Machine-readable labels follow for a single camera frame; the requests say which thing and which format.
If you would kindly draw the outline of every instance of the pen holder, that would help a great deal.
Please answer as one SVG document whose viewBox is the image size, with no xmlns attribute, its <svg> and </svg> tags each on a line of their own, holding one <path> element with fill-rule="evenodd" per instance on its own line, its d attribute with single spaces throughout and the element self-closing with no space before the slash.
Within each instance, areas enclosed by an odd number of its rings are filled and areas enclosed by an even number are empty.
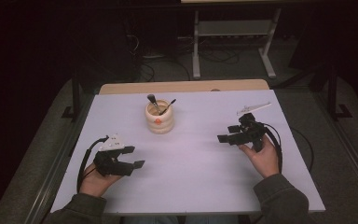
<svg viewBox="0 0 358 224">
<path fill-rule="evenodd" d="M 164 111 L 169 103 L 165 100 L 157 100 L 158 108 L 162 112 Z M 167 133 L 173 128 L 173 108 L 172 105 L 160 115 L 156 107 L 149 103 L 145 109 L 145 116 L 147 121 L 147 127 L 152 133 Z"/>
</svg>

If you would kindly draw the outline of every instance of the person's right hand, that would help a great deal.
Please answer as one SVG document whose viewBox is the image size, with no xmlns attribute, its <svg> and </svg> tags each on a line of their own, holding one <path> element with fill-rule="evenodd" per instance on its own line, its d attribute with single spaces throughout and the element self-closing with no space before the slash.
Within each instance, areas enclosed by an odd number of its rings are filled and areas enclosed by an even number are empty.
<svg viewBox="0 0 358 224">
<path fill-rule="evenodd" d="M 262 140 L 263 148 L 259 152 L 246 145 L 239 145 L 238 148 L 248 156 L 257 172 L 267 178 L 279 173 L 278 156 L 275 146 L 272 145 L 266 135 L 263 136 Z"/>
</svg>

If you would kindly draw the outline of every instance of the person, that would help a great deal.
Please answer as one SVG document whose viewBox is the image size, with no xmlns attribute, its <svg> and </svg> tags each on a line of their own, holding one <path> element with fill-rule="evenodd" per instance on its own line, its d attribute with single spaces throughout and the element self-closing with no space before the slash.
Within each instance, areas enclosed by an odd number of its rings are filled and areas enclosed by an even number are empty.
<svg viewBox="0 0 358 224">
<path fill-rule="evenodd" d="M 263 148 L 256 152 L 253 148 L 240 145 L 263 180 L 254 187 L 260 202 L 265 223 L 305 223 L 308 216 L 308 198 L 279 172 L 278 157 L 269 138 L 263 136 Z M 91 164 L 81 184 L 80 191 L 63 209 L 50 214 L 46 223 L 102 223 L 106 200 L 102 198 L 106 190 L 121 176 L 102 176 Z M 176 217 L 126 217 L 124 223 L 178 223 Z M 234 223 L 235 216 L 199 217 L 191 216 L 186 223 Z"/>
</svg>

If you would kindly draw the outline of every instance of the background table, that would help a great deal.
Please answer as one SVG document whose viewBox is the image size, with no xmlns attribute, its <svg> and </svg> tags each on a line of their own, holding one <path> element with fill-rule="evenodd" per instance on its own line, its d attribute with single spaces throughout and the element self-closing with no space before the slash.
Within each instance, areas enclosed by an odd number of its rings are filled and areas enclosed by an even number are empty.
<svg viewBox="0 0 358 224">
<path fill-rule="evenodd" d="M 202 89 L 202 84 L 243 84 L 246 80 L 214 82 L 197 83 Z M 117 88 L 127 85 L 135 84 L 117 84 Z M 158 84 L 144 85 L 147 90 L 148 86 Z M 175 84 L 159 85 L 172 91 Z M 184 87 L 186 82 L 176 85 Z M 135 146 L 133 153 L 121 155 L 118 159 L 127 162 L 145 160 L 145 165 L 104 194 L 108 201 L 105 213 L 132 216 L 248 214 L 259 211 L 253 186 L 262 177 L 243 152 L 235 146 L 219 143 L 216 136 L 228 133 L 227 126 L 239 124 L 236 112 L 245 105 L 267 102 L 271 102 L 271 106 L 254 112 L 254 115 L 257 121 L 276 128 L 282 138 L 283 174 L 308 196 L 310 211 L 324 210 L 273 91 L 156 93 L 158 99 L 177 99 L 172 106 L 176 123 L 166 134 L 153 134 L 146 128 L 146 96 L 155 92 L 147 90 L 144 93 L 95 97 L 51 211 L 65 206 L 76 193 L 77 172 L 86 149 L 98 138 L 113 133 L 118 133 L 127 146 Z M 91 153 L 89 163 L 97 148 Z"/>
</svg>

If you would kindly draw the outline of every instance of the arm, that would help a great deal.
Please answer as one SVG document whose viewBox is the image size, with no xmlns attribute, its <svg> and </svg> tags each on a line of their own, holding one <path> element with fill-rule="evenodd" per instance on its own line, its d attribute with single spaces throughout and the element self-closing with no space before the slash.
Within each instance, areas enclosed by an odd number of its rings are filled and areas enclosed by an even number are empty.
<svg viewBox="0 0 358 224">
<path fill-rule="evenodd" d="M 264 177 L 254 191 L 266 223 L 304 223 L 308 214 L 308 199 L 279 174 L 278 157 L 269 139 L 263 136 L 263 149 L 258 153 L 246 145 L 238 147 Z"/>
<path fill-rule="evenodd" d="M 50 214 L 45 223 L 102 223 L 106 200 L 101 196 L 121 176 L 102 176 L 94 163 L 85 174 L 79 193 L 63 209 Z"/>
</svg>

